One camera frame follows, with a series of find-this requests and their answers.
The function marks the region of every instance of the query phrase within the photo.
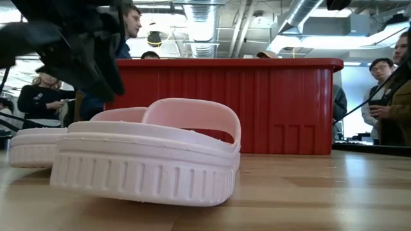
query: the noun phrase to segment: brown jacket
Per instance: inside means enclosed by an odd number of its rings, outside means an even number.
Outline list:
[[[390,102],[389,119],[396,122],[403,133],[405,146],[411,146],[411,80],[408,80],[393,95]],[[379,125],[380,134],[384,131]]]

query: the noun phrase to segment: fluorescent light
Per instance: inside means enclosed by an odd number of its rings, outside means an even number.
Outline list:
[[[314,12],[310,13],[310,17],[348,17],[352,14],[349,9],[343,10],[327,10],[327,9],[316,9]]]
[[[355,65],[355,66],[357,66],[357,65],[361,65],[361,63],[360,62],[344,62],[344,65]]]
[[[301,41],[302,47],[317,49],[357,49],[365,45],[368,45],[365,37],[312,36]]]

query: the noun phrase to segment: hand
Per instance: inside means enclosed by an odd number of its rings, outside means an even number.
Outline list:
[[[46,103],[47,109],[60,109],[64,105],[64,102],[54,101],[52,103]]]
[[[388,119],[389,110],[390,110],[390,106],[379,106],[379,105],[370,106],[370,114],[376,119]]]

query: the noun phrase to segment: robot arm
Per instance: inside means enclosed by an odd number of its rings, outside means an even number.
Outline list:
[[[122,0],[12,0],[28,22],[0,29],[0,68],[15,57],[36,52],[48,73],[104,102],[124,94],[116,52],[124,39]],[[100,13],[111,6],[118,14]]]

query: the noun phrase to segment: red plastic bin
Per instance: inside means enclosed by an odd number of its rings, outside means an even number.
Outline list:
[[[331,153],[332,79],[343,68],[339,59],[119,60],[118,67],[126,93],[106,109],[205,99],[238,114],[242,153]],[[221,132],[204,133],[230,140]]]

